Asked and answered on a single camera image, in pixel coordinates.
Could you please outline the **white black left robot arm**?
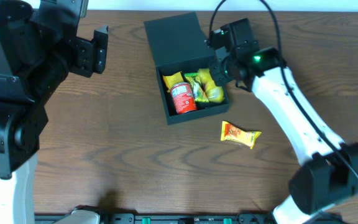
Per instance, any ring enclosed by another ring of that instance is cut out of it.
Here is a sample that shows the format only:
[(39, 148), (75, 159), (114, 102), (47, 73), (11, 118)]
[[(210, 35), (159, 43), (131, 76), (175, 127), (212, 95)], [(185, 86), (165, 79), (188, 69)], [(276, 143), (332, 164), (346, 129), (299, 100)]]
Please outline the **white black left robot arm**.
[(87, 0), (0, 1), (0, 223), (34, 223), (45, 105), (70, 73), (103, 73), (108, 27), (78, 37)]

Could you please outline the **green yellow snack packet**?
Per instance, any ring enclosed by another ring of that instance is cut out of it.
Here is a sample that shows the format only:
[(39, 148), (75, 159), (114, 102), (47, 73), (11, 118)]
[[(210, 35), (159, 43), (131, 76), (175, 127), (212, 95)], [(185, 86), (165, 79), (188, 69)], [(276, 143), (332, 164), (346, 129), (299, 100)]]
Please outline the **green yellow snack packet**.
[(198, 73), (186, 73), (184, 77), (191, 86), (195, 101), (198, 103), (208, 103), (209, 100), (202, 88), (200, 75)]

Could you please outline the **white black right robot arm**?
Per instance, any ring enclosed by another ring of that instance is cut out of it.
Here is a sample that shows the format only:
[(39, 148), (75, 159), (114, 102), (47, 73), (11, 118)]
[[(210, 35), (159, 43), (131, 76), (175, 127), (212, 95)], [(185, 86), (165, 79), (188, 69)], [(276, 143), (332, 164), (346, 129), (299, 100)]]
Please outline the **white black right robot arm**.
[(358, 193), (358, 143), (347, 144), (320, 118), (275, 48), (218, 47), (211, 62), (217, 85), (236, 81), (272, 113), (289, 139), (300, 168), (289, 196), (272, 212), (276, 223), (310, 223)]

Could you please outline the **small yellow snack packet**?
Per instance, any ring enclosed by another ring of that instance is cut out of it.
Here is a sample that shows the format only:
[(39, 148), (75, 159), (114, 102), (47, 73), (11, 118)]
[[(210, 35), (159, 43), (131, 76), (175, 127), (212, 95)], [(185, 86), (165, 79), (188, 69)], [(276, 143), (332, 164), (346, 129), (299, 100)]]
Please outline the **small yellow snack packet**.
[(176, 72), (173, 75), (162, 76), (163, 81), (167, 87), (167, 91), (170, 92), (171, 88), (178, 84), (184, 82), (182, 77), (182, 72)]

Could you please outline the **plain yellow snack packet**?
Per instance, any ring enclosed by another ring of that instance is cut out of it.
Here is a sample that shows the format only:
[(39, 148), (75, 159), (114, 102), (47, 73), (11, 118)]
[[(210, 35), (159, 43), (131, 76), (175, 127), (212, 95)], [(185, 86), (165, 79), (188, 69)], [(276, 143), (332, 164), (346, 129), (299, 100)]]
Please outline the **plain yellow snack packet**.
[(221, 103), (224, 100), (224, 90), (221, 86), (217, 86), (215, 84), (209, 69), (199, 69), (198, 75), (200, 77), (201, 85), (203, 87), (204, 92), (206, 93), (209, 102)]

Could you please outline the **red cylindrical can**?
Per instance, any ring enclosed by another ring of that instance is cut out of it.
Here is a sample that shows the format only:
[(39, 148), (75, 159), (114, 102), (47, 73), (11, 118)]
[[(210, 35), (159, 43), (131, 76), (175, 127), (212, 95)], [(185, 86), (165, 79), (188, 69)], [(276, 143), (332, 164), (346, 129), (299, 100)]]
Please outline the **red cylindrical can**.
[(178, 114), (196, 111), (196, 103), (189, 83), (181, 82), (173, 85), (170, 93)]

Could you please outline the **yellow orange biscuit packet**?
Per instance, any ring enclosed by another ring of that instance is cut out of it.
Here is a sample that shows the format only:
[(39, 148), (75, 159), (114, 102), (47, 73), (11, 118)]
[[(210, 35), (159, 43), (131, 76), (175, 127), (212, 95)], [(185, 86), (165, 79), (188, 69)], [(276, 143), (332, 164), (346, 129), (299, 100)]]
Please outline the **yellow orange biscuit packet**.
[(244, 131), (241, 128), (223, 121), (221, 126), (221, 141), (234, 141), (254, 148), (256, 139), (262, 134), (261, 131)]

